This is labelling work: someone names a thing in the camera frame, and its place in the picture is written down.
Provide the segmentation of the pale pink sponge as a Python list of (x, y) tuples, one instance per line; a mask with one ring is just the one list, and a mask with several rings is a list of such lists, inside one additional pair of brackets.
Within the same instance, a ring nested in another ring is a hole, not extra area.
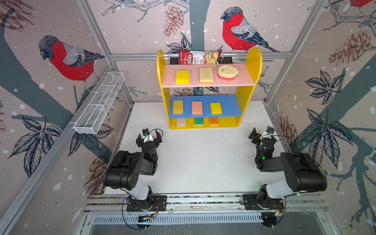
[(186, 118), (177, 118), (176, 119), (176, 126), (177, 127), (185, 127), (187, 125)]

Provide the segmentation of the green scouring sponge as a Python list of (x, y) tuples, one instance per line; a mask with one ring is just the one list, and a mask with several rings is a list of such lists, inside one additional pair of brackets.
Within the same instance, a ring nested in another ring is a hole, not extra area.
[(204, 125), (204, 119), (202, 117), (196, 117), (194, 119), (194, 125), (195, 126), (203, 126)]

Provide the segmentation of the orange scouring sponge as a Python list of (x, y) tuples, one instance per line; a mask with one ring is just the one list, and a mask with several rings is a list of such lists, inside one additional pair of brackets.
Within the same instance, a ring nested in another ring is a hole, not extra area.
[(210, 126), (219, 126), (219, 118), (218, 117), (209, 118), (209, 125)]

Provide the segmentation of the small bright yellow sponge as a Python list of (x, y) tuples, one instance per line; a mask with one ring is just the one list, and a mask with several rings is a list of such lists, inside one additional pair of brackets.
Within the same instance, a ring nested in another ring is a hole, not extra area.
[(211, 115), (222, 115), (222, 106), (220, 102), (210, 103)]

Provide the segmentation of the salmon pink sponge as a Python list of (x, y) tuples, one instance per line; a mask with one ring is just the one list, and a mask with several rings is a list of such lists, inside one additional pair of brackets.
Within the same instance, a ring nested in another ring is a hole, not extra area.
[(203, 115), (203, 106), (201, 101), (192, 101), (192, 115)]

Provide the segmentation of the smiley face sponge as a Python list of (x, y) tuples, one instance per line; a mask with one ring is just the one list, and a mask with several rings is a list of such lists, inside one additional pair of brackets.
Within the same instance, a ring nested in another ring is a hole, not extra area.
[(218, 68), (217, 76), (221, 80), (232, 81), (237, 78), (239, 71), (231, 65), (222, 65)]

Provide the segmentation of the cream beige sponge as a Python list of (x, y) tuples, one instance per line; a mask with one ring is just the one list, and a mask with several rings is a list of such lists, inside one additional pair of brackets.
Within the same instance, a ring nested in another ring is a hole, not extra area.
[(213, 83), (214, 82), (212, 68), (210, 67), (200, 68), (199, 73), (200, 73), (200, 78), (199, 78), (200, 83)]

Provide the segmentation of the yellow rectangular sponge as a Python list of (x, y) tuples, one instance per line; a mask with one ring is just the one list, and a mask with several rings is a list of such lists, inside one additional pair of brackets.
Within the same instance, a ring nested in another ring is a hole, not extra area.
[(184, 101), (183, 100), (174, 100), (172, 113), (174, 115), (182, 115), (184, 113)]

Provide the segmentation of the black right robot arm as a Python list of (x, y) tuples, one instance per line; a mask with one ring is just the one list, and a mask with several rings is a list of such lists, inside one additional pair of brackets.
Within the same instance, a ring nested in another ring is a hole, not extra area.
[(327, 189), (327, 178), (316, 162), (307, 153), (282, 152), (274, 157), (277, 139), (275, 129), (267, 126), (260, 134), (254, 128), (249, 139), (256, 145), (256, 167), (261, 172), (283, 172), (284, 178), (261, 186), (258, 199), (284, 199), (298, 193), (323, 192)]

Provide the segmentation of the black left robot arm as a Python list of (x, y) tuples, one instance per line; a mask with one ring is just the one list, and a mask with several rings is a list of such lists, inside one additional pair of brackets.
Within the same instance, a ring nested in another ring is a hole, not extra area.
[(140, 152), (120, 150), (107, 167), (103, 184), (114, 190), (126, 192), (137, 201), (150, 201), (152, 189), (139, 180), (140, 175), (153, 176), (158, 167), (157, 148), (162, 143), (163, 130), (143, 129), (136, 139)]

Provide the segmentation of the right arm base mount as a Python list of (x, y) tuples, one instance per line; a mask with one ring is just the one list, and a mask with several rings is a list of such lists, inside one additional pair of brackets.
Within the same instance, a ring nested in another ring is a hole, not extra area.
[(244, 194), (241, 197), (240, 204), (245, 207), (247, 211), (256, 210), (272, 210), (284, 211), (285, 205), (283, 200), (271, 199), (269, 197), (260, 198), (258, 194)]

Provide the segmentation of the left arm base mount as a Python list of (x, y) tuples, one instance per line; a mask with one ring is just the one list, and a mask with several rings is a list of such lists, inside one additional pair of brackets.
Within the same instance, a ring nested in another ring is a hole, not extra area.
[(146, 200), (136, 200), (129, 196), (126, 202), (127, 212), (163, 212), (166, 210), (167, 196), (153, 195)]

